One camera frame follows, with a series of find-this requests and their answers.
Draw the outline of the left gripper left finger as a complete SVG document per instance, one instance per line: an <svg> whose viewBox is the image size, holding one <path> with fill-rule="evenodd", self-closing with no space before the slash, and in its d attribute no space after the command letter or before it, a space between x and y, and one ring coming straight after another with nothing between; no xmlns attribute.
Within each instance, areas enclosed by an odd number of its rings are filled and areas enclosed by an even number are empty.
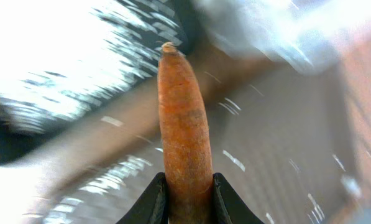
<svg viewBox="0 0 371 224"><path fill-rule="evenodd" d="M159 172L131 209L116 224L167 224L168 194L165 174Z"/></svg>

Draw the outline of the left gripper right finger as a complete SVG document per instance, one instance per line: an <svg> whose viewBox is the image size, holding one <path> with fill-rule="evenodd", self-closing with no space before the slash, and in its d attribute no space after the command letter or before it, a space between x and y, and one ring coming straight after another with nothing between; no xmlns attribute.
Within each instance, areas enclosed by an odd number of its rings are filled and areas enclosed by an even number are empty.
<svg viewBox="0 0 371 224"><path fill-rule="evenodd" d="M218 224L264 224L218 172L213 174L213 208Z"/></svg>

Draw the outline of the orange carrot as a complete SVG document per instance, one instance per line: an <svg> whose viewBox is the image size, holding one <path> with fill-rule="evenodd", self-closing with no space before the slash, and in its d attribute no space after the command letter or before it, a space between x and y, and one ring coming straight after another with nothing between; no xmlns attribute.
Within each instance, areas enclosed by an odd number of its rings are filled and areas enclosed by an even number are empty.
<svg viewBox="0 0 371 224"><path fill-rule="evenodd" d="M198 81L173 43L158 63L158 113L170 223L213 223L209 127Z"/></svg>

